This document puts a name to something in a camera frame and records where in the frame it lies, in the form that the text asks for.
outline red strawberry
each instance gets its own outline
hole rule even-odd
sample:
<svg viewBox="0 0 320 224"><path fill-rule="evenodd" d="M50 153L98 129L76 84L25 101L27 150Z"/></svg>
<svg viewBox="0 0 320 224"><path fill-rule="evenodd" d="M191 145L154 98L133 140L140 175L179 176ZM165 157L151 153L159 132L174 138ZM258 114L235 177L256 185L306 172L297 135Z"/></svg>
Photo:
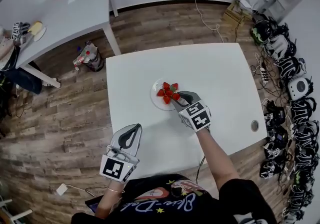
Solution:
<svg viewBox="0 0 320 224"><path fill-rule="evenodd" d="M166 103L166 104L170 104L170 101L171 101L171 97L169 97L169 96L164 96L163 97L164 99L164 102Z"/></svg>
<svg viewBox="0 0 320 224"><path fill-rule="evenodd" d="M178 100L180 98L180 95L178 93L174 93L172 95L172 98L175 99L175 100Z"/></svg>
<svg viewBox="0 0 320 224"><path fill-rule="evenodd" d="M174 92L173 92L172 90L166 90L166 91L165 91L165 94L166 94L167 96L171 97L171 96L174 94Z"/></svg>
<svg viewBox="0 0 320 224"><path fill-rule="evenodd" d="M164 85L164 86L163 86L163 88L164 88L165 90L170 89L170 84L169 84L169 83L164 82L164 84L163 84L163 85Z"/></svg>
<svg viewBox="0 0 320 224"><path fill-rule="evenodd" d="M162 97L162 96L164 96L166 94L165 94L163 89L160 89L156 95Z"/></svg>
<svg viewBox="0 0 320 224"><path fill-rule="evenodd" d="M178 83L173 83L171 86L175 87L175 90L178 89Z"/></svg>

